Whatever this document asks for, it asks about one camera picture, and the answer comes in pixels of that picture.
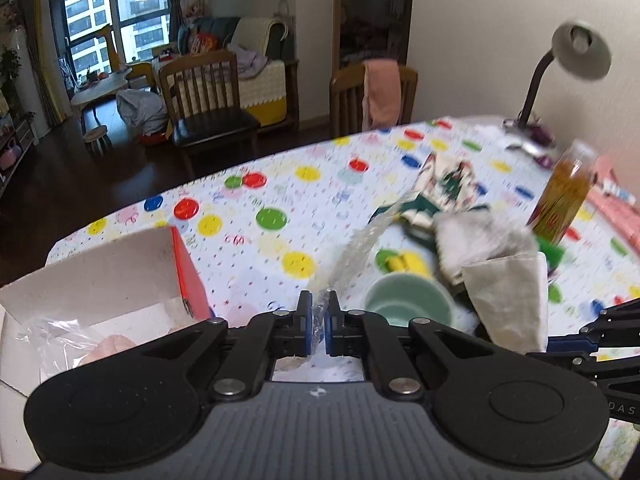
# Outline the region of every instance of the cardboard box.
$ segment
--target cardboard box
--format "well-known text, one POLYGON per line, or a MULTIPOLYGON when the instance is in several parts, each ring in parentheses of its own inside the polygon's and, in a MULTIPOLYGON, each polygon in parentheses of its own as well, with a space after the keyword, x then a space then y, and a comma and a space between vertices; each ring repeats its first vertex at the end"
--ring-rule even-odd
POLYGON ((120 331, 140 344, 165 335, 169 324, 210 317, 204 286, 174 227, 140 231, 37 270, 0 289, 0 305, 6 310, 0 337, 0 466, 21 471, 39 462, 22 412, 40 384, 36 351, 16 339, 21 324, 38 317, 77 319, 103 335, 120 331), (161 312, 171 319, 157 319, 161 312), (142 324, 139 338, 132 336, 136 323, 142 324))

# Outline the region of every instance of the pink towel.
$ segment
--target pink towel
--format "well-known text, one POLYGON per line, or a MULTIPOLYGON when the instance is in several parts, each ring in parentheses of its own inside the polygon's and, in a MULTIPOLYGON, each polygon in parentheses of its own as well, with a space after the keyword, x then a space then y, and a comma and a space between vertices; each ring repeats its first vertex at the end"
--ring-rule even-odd
POLYGON ((371 59, 365 61, 364 65, 362 131, 396 126, 402 104, 398 62, 393 59, 371 59))
MULTIPOLYGON (((613 165, 608 156, 600 156, 594 167, 598 182, 605 179, 618 183, 613 165)), ((622 200, 607 196, 598 186, 594 186, 588 195, 588 200, 602 213, 616 231, 629 242, 640 254, 640 214, 622 200)))

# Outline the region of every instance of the lamp neck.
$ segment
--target lamp neck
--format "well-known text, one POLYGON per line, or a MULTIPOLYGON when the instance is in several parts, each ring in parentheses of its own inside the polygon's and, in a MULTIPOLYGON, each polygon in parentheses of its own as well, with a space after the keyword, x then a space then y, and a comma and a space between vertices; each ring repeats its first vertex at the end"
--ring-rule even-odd
POLYGON ((553 63, 554 59, 554 53, 550 50, 540 60, 536 67, 536 71, 533 73, 533 78, 531 78, 531 84, 529 85, 529 93, 527 93, 527 99, 524 101, 524 108, 522 109, 520 118, 518 119, 518 128, 521 130, 524 130, 527 127, 527 123, 529 123, 529 117, 533 110, 533 103, 536 100, 536 95, 538 94, 540 81, 542 80, 546 67, 553 63))

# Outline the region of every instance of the green bowl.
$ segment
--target green bowl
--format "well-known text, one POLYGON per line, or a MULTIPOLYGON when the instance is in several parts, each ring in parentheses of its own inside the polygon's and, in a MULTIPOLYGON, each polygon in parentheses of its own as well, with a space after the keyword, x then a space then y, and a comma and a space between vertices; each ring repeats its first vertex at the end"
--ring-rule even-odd
POLYGON ((453 298, 442 285, 418 274, 392 272, 367 291, 364 310, 385 317, 390 325, 408 326, 414 317, 451 325, 453 298))

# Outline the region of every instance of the gray ribbed surface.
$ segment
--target gray ribbed surface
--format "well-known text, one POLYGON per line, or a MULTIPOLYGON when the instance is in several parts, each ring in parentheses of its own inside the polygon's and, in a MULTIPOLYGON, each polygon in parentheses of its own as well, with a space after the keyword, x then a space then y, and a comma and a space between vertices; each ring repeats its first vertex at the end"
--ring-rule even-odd
POLYGON ((30 478, 604 480, 606 476, 591 463, 536 473, 483 464, 440 436, 419 406, 383 399, 370 383, 266 383, 255 399, 217 407, 194 439, 154 464, 110 474, 46 465, 30 478))

